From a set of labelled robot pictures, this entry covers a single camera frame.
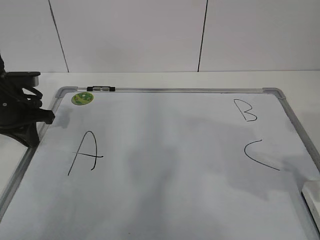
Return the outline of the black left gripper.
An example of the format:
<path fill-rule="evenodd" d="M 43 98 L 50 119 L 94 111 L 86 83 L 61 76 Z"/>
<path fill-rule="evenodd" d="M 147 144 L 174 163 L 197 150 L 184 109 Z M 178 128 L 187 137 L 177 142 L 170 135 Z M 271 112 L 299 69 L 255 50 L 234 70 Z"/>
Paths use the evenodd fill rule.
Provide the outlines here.
<path fill-rule="evenodd" d="M 19 86 L 0 77 L 0 134 L 28 148 L 37 147 L 40 139 L 37 123 L 51 125 L 52 110 L 42 109 L 43 94 L 31 86 Z"/>

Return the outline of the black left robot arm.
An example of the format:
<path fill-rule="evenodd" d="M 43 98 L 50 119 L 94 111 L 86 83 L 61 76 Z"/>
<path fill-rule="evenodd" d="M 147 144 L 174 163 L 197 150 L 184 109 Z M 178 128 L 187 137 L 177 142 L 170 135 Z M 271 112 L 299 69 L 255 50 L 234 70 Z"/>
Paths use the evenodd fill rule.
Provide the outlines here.
<path fill-rule="evenodd" d="M 38 71 L 5 70 L 0 60 L 0 134 L 10 137 L 28 148 L 40 142 L 37 123 L 51 125 L 55 119 L 52 110 L 42 109 L 43 94 Z"/>

